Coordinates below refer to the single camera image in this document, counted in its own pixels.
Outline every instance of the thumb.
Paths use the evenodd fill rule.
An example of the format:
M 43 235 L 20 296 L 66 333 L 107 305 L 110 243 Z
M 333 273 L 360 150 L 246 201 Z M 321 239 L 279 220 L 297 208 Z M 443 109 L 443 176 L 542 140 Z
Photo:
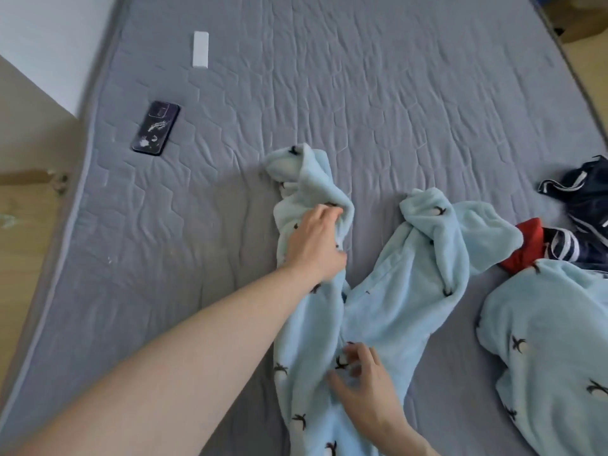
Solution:
M 340 399 L 342 404 L 348 402 L 353 396 L 353 391 L 348 388 L 348 386 L 344 383 L 340 376 L 335 371 L 331 370 L 327 373 L 326 378 L 331 390 L 333 390 L 336 395 L 338 395 L 338 398 Z

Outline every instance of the gray mattress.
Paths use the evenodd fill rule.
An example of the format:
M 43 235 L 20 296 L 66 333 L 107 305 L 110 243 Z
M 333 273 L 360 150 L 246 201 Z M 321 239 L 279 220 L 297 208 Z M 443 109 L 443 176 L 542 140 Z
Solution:
M 128 0 L 94 100 L 89 145 L 4 386 L 0 443 L 27 435 L 120 360 L 275 267 L 277 187 L 260 160 L 327 151 L 357 208 L 359 283 L 437 186 L 512 222 L 562 224 L 536 183 L 605 153 L 586 99 L 530 0 Z M 210 33 L 209 69 L 191 64 Z M 182 112 L 162 157 L 130 150 L 154 99 Z M 429 341 L 406 399 L 445 455 L 532 454 L 474 337 L 473 279 Z M 266 356 L 205 455 L 288 454 Z

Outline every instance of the white rectangular object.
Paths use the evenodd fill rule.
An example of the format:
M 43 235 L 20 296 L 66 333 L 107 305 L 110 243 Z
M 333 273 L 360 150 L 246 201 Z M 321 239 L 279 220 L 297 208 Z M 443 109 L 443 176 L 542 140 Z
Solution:
M 209 65 L 209 32 L 194 32 L 194 48 L 192 50 L 192 67 Z

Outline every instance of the pile of clothes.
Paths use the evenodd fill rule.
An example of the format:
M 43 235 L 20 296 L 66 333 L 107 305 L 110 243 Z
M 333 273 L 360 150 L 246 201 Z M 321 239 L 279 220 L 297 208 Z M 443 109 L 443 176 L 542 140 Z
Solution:
M 514 275 L 485 300 L 477 338 L 507 369 L 505 411 L 540 456 L 608 449 L 608 159 L 538 191 L 566 203 L 578 231 L 517 226 L 523 246 L 501 265 Z

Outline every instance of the light blue fleece garment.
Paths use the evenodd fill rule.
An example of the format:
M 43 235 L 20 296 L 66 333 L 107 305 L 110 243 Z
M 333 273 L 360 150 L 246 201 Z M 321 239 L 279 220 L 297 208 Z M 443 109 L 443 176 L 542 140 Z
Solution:
M 342 248 L 354 206 L 334 185 L 325 152 L 298 145 L 270 154 L 265 166 L 283 196 L 274 208 L 278 265 L 294 227 L 317 204 L 344 209 L 336 227 Z M 373 272 L 352 290 L 344 271 L 315 287 L 275 340 L 275 384 L 293 456 L 377 455 L 324 380 L 336 368 L 356 381 L 348 377 L 342 347 L 348 341 L 374 346 L 403 400 L 429 336 L 460 300 L 469 276 L 506 259 L 523 241 L 489 204 L 451 205 L 436 188 L 415 190 L 399 207 L 406 222 Z
M 608 454 L 608 280 L 539 259 L 492 291 L 477 337 L 508 368 L 496 389 L 540 456 Z

